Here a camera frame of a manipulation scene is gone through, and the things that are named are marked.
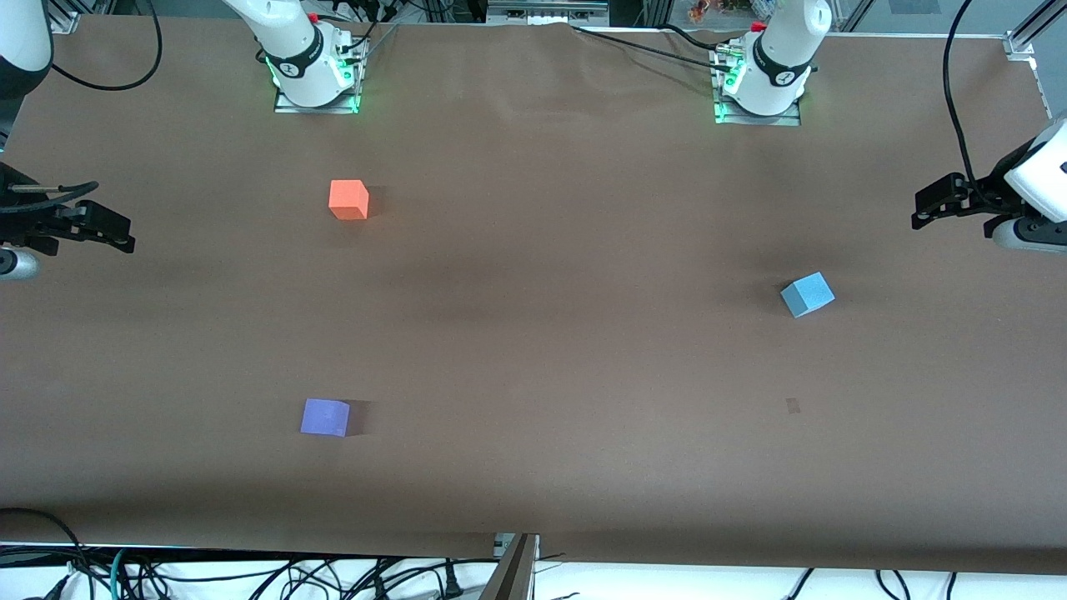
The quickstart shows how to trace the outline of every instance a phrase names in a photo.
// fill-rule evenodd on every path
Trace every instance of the metal base plate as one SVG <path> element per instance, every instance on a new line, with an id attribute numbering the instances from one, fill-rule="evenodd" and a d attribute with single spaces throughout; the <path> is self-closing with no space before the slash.
<path id="1" fill-rule="evenodd" d="M 341 73 L 351 74 L 355 83 L 345 90 L 333 101 L 320 107 L 302 107 L 289 101 L 289 98 L 281 90 L 274 95 L 274 112 L 297 113 L 297 114 L 356 114 L 360 112 L 360 101 L 363 98 L 363 80 L 367 76 L 367 50 L 370 46 L 369 40 L 364 40 L 359 46 L 352 49 L 351 54 L 341 57 L 353 60 L 353 64 L 341 67 Z"/>
<path id="2" fill-rule="evenodd" d="M 732 67 L 737 62 L 736 54 L 731 53 L 729 50 L 721 53 L 716 50 L 710 50 L 707 54 L 712 64 L 724 64 Z M 733 123 L 735 125 L 777 125 L 785 127 L 798 127 L 800 125 L 800 104 L 797 100 L 794 100 L 793 104 L 790 105 L 790 108 L 781 114 L 776 114 L 774 116 L 752 114 L 751 112 L 743 109 L 740 105 L 737 104 L 737 100 L 722 92 L 722 88 L 726 85 L 726 80 L 730 77 L 730 74 L 715 69 L 711 69 L 711 72 L 716 123 Z"/>

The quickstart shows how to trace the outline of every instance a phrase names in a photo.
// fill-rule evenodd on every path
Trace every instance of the table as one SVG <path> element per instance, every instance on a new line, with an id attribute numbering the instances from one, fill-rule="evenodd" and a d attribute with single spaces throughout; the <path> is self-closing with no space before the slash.
<path id="1" fill-rule="evenodd" d="M 960 167 L 942 40 L 829 37 L 803 125 L 753 128 L 563 26 L 402 27 L 361 114 L 276 115 L 241 22 L 162 22 L 152 81 L 49 77 L 4 154 L 99 180 L 139 242 L 0 286 L 3 504 L 97 542 L 1067 570 L 1067 263 L 909 228 Z M 57 63 L 117 83 L 154 49 L 89 17 Z M 1044 107 L 997 40 L 953 68 L 985 173 Z M 838 300 L 794 320 L 815 270 Z M 300 435 L 308 397 L 360 435 Z"/>

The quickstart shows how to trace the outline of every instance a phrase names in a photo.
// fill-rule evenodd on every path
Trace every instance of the power cord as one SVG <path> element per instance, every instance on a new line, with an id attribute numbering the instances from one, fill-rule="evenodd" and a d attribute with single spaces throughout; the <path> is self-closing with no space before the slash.
<path id="1" fill-rule="evenodd" d="M 442 596 L 442 600 L 452 600 L 452 598 L 459 598 L 463 596 L 463 588 L 460 587 L 460 582 L 456 579 L 456 566 L 452 565 L 451 560 L 445 560 L 445 594 Z"/>
<path id="2" fill-rule="evenodd" d="M 156 75 L 156 72 L 159 70 L 159 63 L 163 60 L 163 30 L 159 27 L 159 15 L 156 14 L 156 5 L 152 3 L 152 0 L 145 0 L 145 2 L 148 3 L 148 9 L 152 10 L 152 22 L 156 26 L 156 61 L 152 63 L 152 68 L 149 68 L 148 73 L 144 74 L 141 79 L 138 79 L 132 83 L 126 83 L 125 85 L 101 85 L 99 83 L 91 83 L 80 77 L 71 75 L 54 63 L 52 63 L 52 70 L 63 77 L 66 77 L 70 81 L 78 83 L 79 85 L 84 85 L 85 88 L 98 90 L 100 92 L 125 92 L 126 90 L 132 90 L 133 88 L 137 88 L 152 79 L 152 76 Z"/>
<path id="3" fill-rule="evenodd" d="M 688 57 L 683 57 L 681 54 L 674 54 L 672 52 L 667 52 L 667 51 L 660 50 L 658 48 L 652 48 L 650 46 L 643 46 L 641 44 L 636 44 L 634 42 L 630 42 L 628 40 L 620 40 L 619 37 L 612 37 L 610 35 L 604 35 L 603 33 L 600 33 L 599 31 L 590 31 L 588 29 L 582 29 L 580 27 L 573 26 L 573 25 L 571 26 L 571 29 L 573 29 L 575 31 L 578 31 L 580 33 L 585 33 L 586 35 L 591 35 L 593 37 L 600 37 L 601 40 L 606 40 L 608 42 L 615 42 L 616 44 L 622 44 L 623 46 L 630 46 L 631 48 L 637 48 L 638 50 L 644 50 L 646 52 L 652 52 L 653 54 L 659 54 L 662 57 L 667 57 L 669 59 L 674 59 L 676 61 L 682 61 L 682 62 L 685 62 L 685 63 L 699 65 L 699 66 L 702 66 L 704 68 L 711 68 L 711 69 L 714 69 L 714 70 L 721 70 L 722 73 L 728 73 L 730 70 L 730 67 L 728 67 L 727 65 L 720 65 L 720 64 L 717 65 L 717 64 L 712 64 L 712 63 L 710 63 L 707 61 L 698 61 L 696 59 L 690 59 Z"/>
<path id="4" fill-rule="evenodd" d="M 967 151 L 967 140 L 964 138 L 964 128 L 959 124 L 959 115 L 956 113 L 956 102 L 952 99 L 952 84 L 949 82 L 949 58 L 952 53 L 952 42 L 956 38 L 956 30 L 959 29 L 959 21 L 964 18 L 964 13 L 971 5 L 973 0 L 964 0 L 956 13 L 956 18 L 949 28 L 949 37 L 944 43 L 944 57 L 941 59 L 941 82 L 944 84 L 944 101 L 949 105 L 949 116 L 952 119 L 952 128 L 956 131 L 956 141 L 959 143 L 959 154 L 964 157 L 964 170 L 967 172 L 967 180 L 971 189 L 982 196 L 978 188 L 978 180 L 974 176 L 974 169 L 971 167 L 971 154 Z"/>
<path id="5" fill-rule="evenodd" d="M 901 571 L 895 569 L 893 570 L 893 574 L 896 575 L 896 581 L 901 582 L 901 588 L 904 589 L 904 600 L 911 600 L 911 591 L 908 589 L 908 584 L 904 581 L 904 575 L 901 574 Z M 887 596 L 893 600 L 901 600 L 899 596 L 893 594 L 888 587 L 886 587 L 886 582 L 881 580 L 881 569 L 876 569 L 874 571 L 874 579 L 878 580 L 878 585 Z"/>
<path id="6" fill-rule="evenodd" d="M 355 42 L 353 42 L 348 46 L 341 46 L 340 48 L 341 53 L 351 51 L 352 49 L 357 48 L 360 44 L 366 42 L 367 38 L 370 37 L 370 34 L 375 31 L 376 27 L 378 27 L 378 21 L 370 21 L 370 27 L 367 28 L 367 32 L 364 33 L 362 37 L 360 37 L 359 40 L 356 40 Z"/>
<path id="7" fill-rule="evenodd" d="M 66 582 L 69 579 L 70 575 L 63 575 L 63 579 L 58 581 L 55 585 L 48 590 L 48 594 L 45 594 L 45 597 L 42 600 L 60 600 L 60 597 L 63 596 L 63 588 L 66 587 Z"/>
<path id="8" fill-rule="evenodd" d="M 59 517 L 52 515 L 51 512 L 45 512 L 44 510 L 37 510 L 35 508 L 22 508 L 19 506 L 13 506 L 10 508 L 0 508 L 0 516 L 5 515 L 25 515 L 27 517 L 35 517 L 37 519 L 44 519 L 49 521 L 53 525 L 58 526 L 63 531 L 63 534 L 67 536 L 70 543 L 74 546 L 74 554 L 77 557 L 80 566 L 85 569 L 85 572 L 92 572 L 92 564 L 89 562 L 89 557 L 85 556 L 84 547 L 78 541 L 78 536 L 74 535 L 74 531 L 67 526 L 66 523 L 60 520 Z M 96 599 L 96 584 L 92 580 L 89 582 L 89 598 L 90 600 Z"/>
<path id="9" fill-rule="evenodd" d="M 671 25 L 669 22 L 665 22 L 663 25 L 658 25 L 658 26 L 656 26 L 656 29 L 669 29 L 669 30 L 673 31 L 674 33 L 681 35 L 682 40 L 685 40 L 686 42 L 688 42 L 689 44 L 692 44 L 694 46 L 696 46 L 698 48 L 703 48 L 704 50 L 714 50 L 715 49 L 715 44 L 704 44 L 700 40 L 697 40 L 696 37 L 689 35 L 689 33 L 687 31 L 685 31 L 684 29 L 682 29 L 682 28 L 680 28 L 678 26 Z"/>
<path id="10" fill-rule="evenodd" d="M 785 600 L 797 600 L 797 597 L 800 596 L 800 590 L 803 589 L 805 584 L 808 583 L 808 578 L 810 578 L 814 572 L 814 568 L 806 570 L 803 574 L 800 575 L 800 580 L 797 581 L 796 586 L 793 587 L 793 593 L 786 596 Z"/>
<path id="11" fill-rule="evenodd" d="M 944 600 L 952 600 L 952 588 L 956 587 L 956 571 L 949 573 L 949 587 L 944 588 Z"/>

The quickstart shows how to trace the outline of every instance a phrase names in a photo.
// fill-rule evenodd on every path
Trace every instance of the metal bracket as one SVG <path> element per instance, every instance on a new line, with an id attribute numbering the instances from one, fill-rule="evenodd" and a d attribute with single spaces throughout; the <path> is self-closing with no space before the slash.
<path id="1" fill-rule="evenodd" d="M 1004 53 L 1007 54 L 1007 60 L 1009 61 L 1032 61 L 1034 60 L 1034 45 L 1026 44 L 1021 48 L 1015 46 L 1016 38 L 1013 37 L 1013 32 L 1007 32 L 1004 34 Z"/>
<path id="2" fill-rule="evenodd" d="M 53 35 L 69 35 L 78 29 L 81 13 L 75 11 L 48 11 L 48 27 Z"/>
<path id="3" fill-rule="evenodd" d="M 730 78 L 735 77 L 736 73 L 745 67 L 745 63 L 740 58 L 740 50 L 737 46 L 731 43 L 719 44 L 715 50 L 708 50 L 707 57 L 713 65 L 724 64 L 734 69 L 730 73 L 722 73 L 721 70 L 714 68 L 711 69 L 712 96 L 715 101 L 716 123 L 733 123 L 735 125 L 773 125 L 785 127 L 797 127 L 800 125 L 799 100 L 793 100 L 790 108 L 781 114 L 762 116 L 748 112 L 737 104 L 737 100 L 730 97 L 722 91 L 728 82 L 733 83 L 730 81 Z"/>
<path id="4" fill-rule="evenodd" d="M 1008 60 L 1025 61 L 1034 56 L 1034 40 L 1048 31 L 1067 13 L 1067 0 L 1045 0 L 1022 22 L 1004 34 L 1004 51 Z"/>
<path id="5" fill-rule="evenodd" d="M 837 16 L 837 18 L 834 19 L 834 25 L 837 26 L 837 30 L 843 33 L 855 32 L 856 29 L 860 26 L 860 21 L 863 20 L 863 17 L 865 17 L 867 12 L 871 10 L 871 6 L 874 5 L 874 2 L 875 0 L 859 0 L 859 2 L 856 3 L 856 7 L 853 9 L 853 12 L 848 13 L 847 16 L 846 16 L 847 11 L 845 11 L 844 3 L 840 1 L 834 2 L 835 4 L 834 9 L 837 10 L 833 12 L 833 14 Z"/>

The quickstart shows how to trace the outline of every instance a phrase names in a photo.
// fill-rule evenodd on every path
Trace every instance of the cable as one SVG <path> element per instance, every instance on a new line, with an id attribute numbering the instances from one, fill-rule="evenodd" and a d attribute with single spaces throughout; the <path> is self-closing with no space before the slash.
<path id="1" fill-rule="evenodd" d="M 911 600 L 911 591 L 908 590 L 908 584 L 905 583 L 904 575 L 901 574 L 901 571 L 897 571 L 895 569 L 893 570 L 893 574 L 896 575 L 896 581 L 901 582 L 901 587 L 904 589 L 904 600 Z M 874 579 L 878 580 L 878 585 L 881 587 L 881 590 L 885 591 L 887 596 L 889 596 L 893 600 L 901 600 L 901 598 L 897 595 L 893 594 L 892 591 L 889 590 L 888 587 L 886 587 L 886 582 L 881 581 L 881 569 L 875 569 Z"/>
<path id="2" fill-rule="evenodd" d="M 682 61 L 682 62 L 686 62 L 686 63 L 699 65 L 699 66 L 702 66 L 704 68 L 711 68 L 711 69 L 714 69 L 714 70 L 721 70 L 723 73 L 727 73 L 727 72 L 730 70 L 730 67 L 728 67 L 727 65 L 717 65 L 717 64 L 712 64 L 712 63 L 706 62 L 706 61 L 698 61 L 696 59 L 690 59 L 688 57 L 683 57 L 683 56 L 680 56 L 680 54 L 673 54 L 671 52 L 667 52 L 667 51 L 660 50 L 658 48 L 652 48 L 652 47 L 649 47 L 649 46 L 642 46 L 640 44 L 635 44 L 635 43 L 626 41 L 626 40 L 620 40 L 618 37 L 611 37 L 610 35 L 604 35 L 603 33 L 600 33 L 600 32 L 596 32 L 596 31 L 590 31 L 588 29 L 582 29 L 580 27 L 577 27 L 577 26 L 573 26 L 572 25 L 571 29 L 573 29 L 575 31 L 579 31 L 582 33 L 585 33 L 586 35 L 592 35 L 593 37 L 600 37 L 601 40 L 607 40 L 608 42 L 616 42 L 618 44 L 622 44 L 623 46 L 630 46 L 631 48 L 637 48 L 639 50 L 644 50 L 647 52 L 652 52 L 654 54 L 659 54 L 662 57 L 667 57 L 669 59 L 674 59 L 674 60 L 679 60 L 679 61 Z"/>
<path id="3" fill-rule="evenodd" d="M 126 549 L 123 548 L 115 553 L 115 559 L 111 562 L 111 600 L 118 600 L 118 566 L 122 564 L 123 554 L 126 554 Z"/>
<path id="4" fill-rule="evenodd" d="M 952 600 L 952 588 L 956 587 L 956 571 L 949 574 L 949 587 L 944 589 L 944 600 Z"/>
<path id="5" fill-rule="evenodd" d="M 271 572 L 271 575 L 269 578 L 265 579 L 259 584 L 259 587 L 255 588 L 255 590 L 252 593 L 252 595 L 249 596 L 249 600 L 259 600 L 259 598 L 262 597 L 264 591 L 267 591 L 267 588 L 270 587 L 270 584 L 274 583 L 274 580 L 276 580 L 277 578 L 282 577 L 282 573 L 288 571 L 296 564 L 297 564 L 296 560 L 289 560 L 288 563 L 285 564 L 284 567 L 281 567 L 280 569 Z"/>
<path id="6" fill-rule="evenodd" d="M 952 128 L 956 130 L 956 141 L 959 143 L 959 154 L 964 157 L 964 170 L 967 172 L 967 180 L 971 189 L 982 198 L 982 190 L 978 188 L 978 180 L 974 177 L 974 169 L 971 167 L 971 154 L 967 152 L 967 140 L 964 138 L 964 128 L 959 124 L 959 115 L 956 113 L 956 102 L 952 99 L 952 84 L 949 82 L 949 57 L 952 53 L 952 42 L 956 38 L 956 30 L 959 29 L 959 21 L 964 18 L 964 13 L 971 5 L 973 0 L 964 0 L 959 6 L 956 18 L 949 28 L 949 37 L 944 43 L 944 57 L 941 60 L 941 81 L 944 84 L 944 101 L 949 105 L 949 116 L 952 119 Z"/>
<path id="7" fill-rule="evenodd" d="M 156 61 L 152 63 L 152 68 L 149 68 L 148 73 L 144 74 L 141 79 L 138 79 L 132 83 L 126 83 L 125 85 L 100 85 L 99 83 L 90 83 L 80 77 L 70 75 L 55 63 L 52 63 L 52 70 L 63 77 L 66 77 L 75 83 L 93 90 L 99 90 L 100 92 L 125 92 L 126 90 L 132 90 L 133 88 L 137 88 L 138 85 L 141 85 L 145 81 L 152 79 L 152 76 L 156 75 L 156 72 L 159 69 L 159 63 L 163 60 L 163 30 L 159 28 L 159 15 L 156 14 L 156 5 L 152 3 L 152 0 L 145 0 L 145 2 L 148 3 L 148 9 L 152 10 L 152 22 L 156 26 Z"/>
<path id="8" fill-rule="evenodd" d="M 686 42 L 688 42 L 689 44 L 692 44 L 694 46 L 696 46 L 698 48 L 703 48 L 704 50 L 714 50 L 715 49 L 715 44 L 704 44 L 700 40 L 697 40 L 696 37 L 689 35 L 688 32 L 686 32 L 684 29 L 682 29 L 682 28 L 680 28 L 678 26 L 673 26 L 673 25 L 671 25 L 669 22 L 665 22 L 663 25 L 656 26 L 656 29 L 669 29 L 669 30 L 673 31 L 674 33 L 681 35 L 683 40 L 685 40 Z"/>
<path id="9" fill-rule="evenodd" d="M 282 595 L 282 600 L 291 600 L 292 595 L 297 591 L 297 588 L 300 587 L 301 585 L 304 585 L 305 583 L 310 584 L 310 585 L 319 585 L 317 583 L 313 583 L 310 580 L 315 578 L 315 573 L 321 571 L 322 569 L 325 569 L 330 565 L 330 563 L 332 563 L 332 562 L 333 560 L 323 560 L 321 565 L 319 565 L 315 569 L 312 569 L 312 571 L 309 571 L 309 572 L 304 572 L 304 571 L 302 571 L 301 569 L 299 569 L 297 567 L 293 567 L 292 569 L 288 569 L 289 583 L 286 584 L 286 587 L 289 588 L 289 593 L 288 594 L 283 594 Z M 300 581 L 293 580 L 292 579 L 292 570 L 293 569 L 296 569 L 297 572 L 302 573 L 304 575 L 303 579 L 301 579 Z M 325 588 L 323 588 L 321 585 L 319 585 L 319 587 L 323 591 L 325 591 Z"/>
<path id="10" fill-rule="evenodd" d="M 426 574 L 426 573 L 433 573 L 433 575 L 437 578 L 437 587 L 441 590 L 441 597 L 444 598 L 445 597 L 445 582 L 441 579 L 441 573 L 437 572 L 437 569 L 441 568 L 441 567 L 443 567 L 443 566 L 444 566 L 444 564 L 434 565 L 432 567 L 417 567 L 417 568 L 414 568 L 414 569 L 408 569 L 405 571 L 400 571 L 399 573 L 396 573 L 395 575 L 393 575 L 392 578 L 389 578 L 387 581 L 393 581 L 394 579 L 400 578 L 400 575 L 402 575 L 404 573 L 410 573 L 410 574 L 408 574 L 408 577 L 400 578 L 393 585 L 389 585 L 389 586 L 386 586 L 385 588 L 383 588 L 382 591 L 381 591 L 381 594 L 375 596 L 373 600 L 386 600 L 386 598 L 388 598 L 389 591 L 392 591 L 395 587 L 397 587 L 398 585 L 400 585 L 401 583 L 403 583 L 403 582 L 405 582 L 408 580 L 415 579 L 415 578 L 417 578 L 419 575 L 423 575 L 423 574 Z"/>
<path id="11" fill-rule="evenodd" d="M 352 600 L 363 591 L 375 579 L 380 578 L 382 573 L 393 568 L 395 565 L 400 563 L 400 558 L 383 558 L 379 559 L 375 567 L 368 570 L 359 579 L 352 587 L 348 589 L 345 594 L 340 596 L 340 600 Z"/>
<path id="12" fill-rule="evenodd" d="M 370 59 L 370 54 L 375 53 L 375 50 L 377 50 L 378 47 L 382 45 L 382 42 L 385 42 L 386 40 L 388 40 L 389 35 L 393 35 L 394 33 L 396 33 L 396 30 L 399 29 L 399 28 L 400 28 L 399 23 L 394 25 L 393 27 L 391 27 L 389 30 L 386 31 L 384 35 L 382 35 L 381 37 L 379 37 L 378 42 L 375 42 L 375 45 L 371 46 L 369 50 L 367 50 L 367 57 L 366 58 Z"/>
<path id="13" fill-rule="evenodd" d="M 92 566 L 89 562 L 89 558 L 85 556 L 85 551 L 82 549 L 81 542 L 78 541 L 78 536 L 74 535 L 74 532 L 70 531 L 70 527 L 68 527 L 66 523 L 61 521 L 59 517 L 52 515 L 51 512 L 45 512 L 44 510 L 37 510 L 35 508 L 22 508 L 18 506 L 0 508 L 0 516 L 3 515 L 27 515 L 30 517 L 37 517 L 38 519 L 45 519 L 46 521 L 50 521 L 52 524 L 63 530 L 63 534 L 66 535 L 67 539 L 70 540 L 70 543 L 74 544 L 75 552 L 77 553 L 78 558 L 81 560 L 81 564 L 85 568 L 85 570 L 86 571 L 92 570 Z M 90 600 L 95 600 L 96 598 L 96 584 L 93 583 L 92 579 L 90 579 L 89 581 L 89 598 Z"/>
<path id="14" fill-rule="evenodd" d="M 34 210 L 51 208 L 52 206 L 58 206 L 65 202 L 70 202 L 71 200 L 79 199 L 87 194 L 89 192 L 95 190 L 98 187 L 100 187 L 100 184 L 96 181 L 86 181 L 84 184 L 70 187 L 60 186 L 59 190 L 61 192 L 67 192 L 67 193 L 58 195 L 55 198 L 50 198 L 48 200 L 43 200 L 41 202 L 34 202 L 32 204 L 16 204 L 14 206 L 0 206 L 0 215 L 17 215 L 19 212 L 33 212 Z"/>
<path id="15" fill-rule="evenodd" d="M 277 569 L 271 569 L 269 571 L 259 571 L 257 573 L 244 573 L 240 575 L 222 575 L 217 578 L 172 578 L 170 575 L 163 575 L 163 574 L 160 574 L 158 577 L 163 581 L 173 581 L 174 583 L 211 583 L 216 581 L 234 581 L 238 579 L 258 578 L 262 575 L 269 575 L 275 571 L 277 571 Z"/>
<path id="16" fill-rule="evenodd" d="M 452 4 L 448 4 L 447 6 L 445 6 L 444 9 L 442 9 L 442 10 L 439 11 L 439 10 L 435 10 L 435 9 L 431 9 L 429 6 L 421 6 L 421 5 L 419 5 L 418 2 L 415 2 L 415 0 L 408 0 L 408 3 L 411 4 L 412 6 L 415 6 L 416 9 L 418 9 L 420 11 L 425 11 L 427 14 L 433 14 L 433 15 L 445 15 L 445 14 L 448 14 L 449 11 L 452 10 Z"/>
<path id="17" fill-rule="evenodd" d="M 378 27 L 378 21 L 370 21 L 370 27 L 367 28 L 367 32 L 363 34 L 363 37 L 360 37 L 359 40 L 356 40 L 355 42 L 351 43 L 348 46 L 341 46 L 340 48 L 341 53 L 351 51 L 352 49 L 357 48 L 360 44 L 366 42 L 367 38 L 370 37 L 371 32 L 375 31 L 376 27 Z"/>
<path id="18" fill-rule="evenodd" d="M 793 588 L 793 594 L 786 596 L 785 600 L 796 600 L 797 597 L 800 596 L 800 590 L 803 589 L 803 585 L 808 583 L 808 578 L 810 578 L 811 574 L 814 572 L 815 572 L 814 568 L 806 570 L 803 574 L 800 575 L 800 580 L 797 581 L 796 586 Z"/>

